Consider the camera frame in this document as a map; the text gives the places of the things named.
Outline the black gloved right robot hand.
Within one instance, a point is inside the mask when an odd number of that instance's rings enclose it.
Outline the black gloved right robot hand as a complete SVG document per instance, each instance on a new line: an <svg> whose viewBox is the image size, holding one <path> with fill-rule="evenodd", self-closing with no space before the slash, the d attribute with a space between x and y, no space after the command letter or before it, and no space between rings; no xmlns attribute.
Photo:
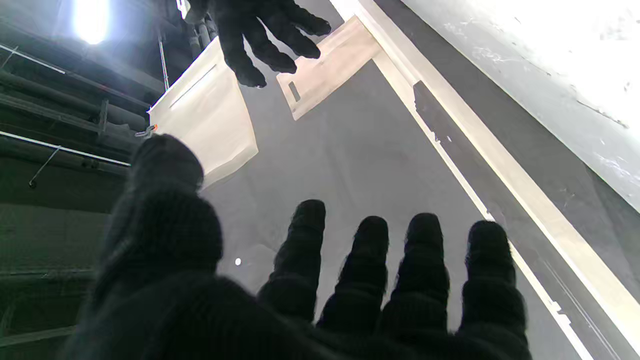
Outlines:
<svg viewBox="0 0 640 360"><path fill-rule="evenodd" d="M308 36L327 35L332 30L329 22L294 0L210 0L206 9L215 23L227 66L249 88L264 88L267 82L247 54L245 42L254 57L272 71L294 74L294 59L280 51L267 32L296 55L318 59L322 53Z"/></svg>

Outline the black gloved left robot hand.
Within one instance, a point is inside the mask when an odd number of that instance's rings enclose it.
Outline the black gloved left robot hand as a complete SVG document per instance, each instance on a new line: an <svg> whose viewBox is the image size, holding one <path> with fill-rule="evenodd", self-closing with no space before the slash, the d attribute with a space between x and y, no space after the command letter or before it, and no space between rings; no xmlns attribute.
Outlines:
<svg viewBox="0 0 640 360"><path fill-rule="evenodd" d="M470 228L462 317L448 323L450 278L438 216L416 214L389 301L389 230L361 221L314 321L326 208L301 202L258 294L217 274L223 235L199 196L194 153L162 134L135 152L97 274L64 360L530 360L525 301L505 230Z"/></svg>

